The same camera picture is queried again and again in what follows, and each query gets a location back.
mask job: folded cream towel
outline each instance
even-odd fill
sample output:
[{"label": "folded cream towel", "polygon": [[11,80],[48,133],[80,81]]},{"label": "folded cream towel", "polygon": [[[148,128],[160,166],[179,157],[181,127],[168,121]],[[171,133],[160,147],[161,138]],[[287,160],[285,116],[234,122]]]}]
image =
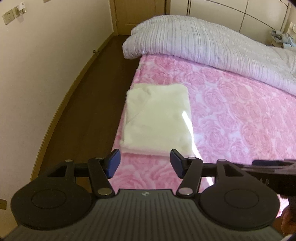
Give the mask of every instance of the folded cream towel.
[{"label": "folded cream towel", "polygon": [[169,156],[177,149],[193,156],[188,90],[184,85],[135,84],[127,92],[121,151]]}]

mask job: wooden door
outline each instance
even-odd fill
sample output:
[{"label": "wooden door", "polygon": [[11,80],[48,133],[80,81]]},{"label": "wooden door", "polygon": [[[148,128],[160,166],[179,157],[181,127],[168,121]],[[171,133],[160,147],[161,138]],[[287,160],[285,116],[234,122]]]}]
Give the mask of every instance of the wooden door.
[{"label": "wooden door", "polygon": [[131,35],[137,24],[165,14],[165,0],[115,0],[118,33]]}]

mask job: pink floral blanket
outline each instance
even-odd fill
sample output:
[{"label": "pink floral blanket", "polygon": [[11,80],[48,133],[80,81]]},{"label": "pink floral blanket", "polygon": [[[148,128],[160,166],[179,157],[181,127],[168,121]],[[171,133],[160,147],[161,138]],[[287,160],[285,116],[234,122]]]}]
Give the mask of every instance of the pink floral blanket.
[{"label": "pink floral blanket", "polygon": [[[204,162],[217,159],[296,158],[296,97],[265,83],[167,55],[144,55],[135,83],[188,88],[196,147]],[[121,118],[113,148],[119,148]],[[125,153],[110,180],[113,188],[165,189],[181,180],[169,158]],[[204,179],[200,191],[209,184]],[[287,201],[281,200],[281,210]]]}]

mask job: dark brown floor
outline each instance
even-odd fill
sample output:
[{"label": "dark brown floor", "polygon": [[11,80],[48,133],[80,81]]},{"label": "dark brown floor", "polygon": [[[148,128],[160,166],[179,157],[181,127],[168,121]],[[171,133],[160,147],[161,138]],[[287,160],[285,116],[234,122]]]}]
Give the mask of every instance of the dark brown floor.
[{"label": "dark brown floor", "polygon": [[40,173],[66,159],[76,163],[110,153],[139,59],[126,60],[113,37],[73,93],[48,145]]}]

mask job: wall socket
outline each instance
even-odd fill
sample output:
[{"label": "wall socket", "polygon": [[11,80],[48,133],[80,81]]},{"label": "wall socket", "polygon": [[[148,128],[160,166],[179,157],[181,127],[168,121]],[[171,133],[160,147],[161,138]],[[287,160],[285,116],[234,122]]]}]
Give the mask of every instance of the wall socket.
[{"label": "wall socket", "polygon": [[6,210],[6,207],[7,207],[7,201],[0,199],[0,209]]},{"label": "wall socket", "polygon": [[13,15],[13,10],[9,10],[7,13],[3,14],[3,20],[5,24],[9,24],[12,20],[15,19],[14,15]]}]

